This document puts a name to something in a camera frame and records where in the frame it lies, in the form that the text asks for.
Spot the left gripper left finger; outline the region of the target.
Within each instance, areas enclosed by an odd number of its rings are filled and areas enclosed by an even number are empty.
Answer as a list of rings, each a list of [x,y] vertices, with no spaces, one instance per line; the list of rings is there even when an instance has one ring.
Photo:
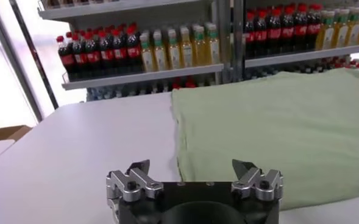
[[[121,201],[135,203],[142,197],[156,200],[163,195],[164,185],[148,175],[149,167],[150,160],[147,159],[132,163],[124,173],[113,170],[107,174],[107,204],[112,210],[114,219],[119,219]]]

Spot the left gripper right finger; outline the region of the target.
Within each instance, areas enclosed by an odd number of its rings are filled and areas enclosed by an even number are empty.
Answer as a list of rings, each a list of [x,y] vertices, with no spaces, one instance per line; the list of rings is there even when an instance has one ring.
[[[232,160],[232,167],[238,178],[232,182],[231,192],[240,199],[255,197],[260,201],[280,200],[283,197],[283,175],[281,171],[270,169],[264,173],[251,162]]]

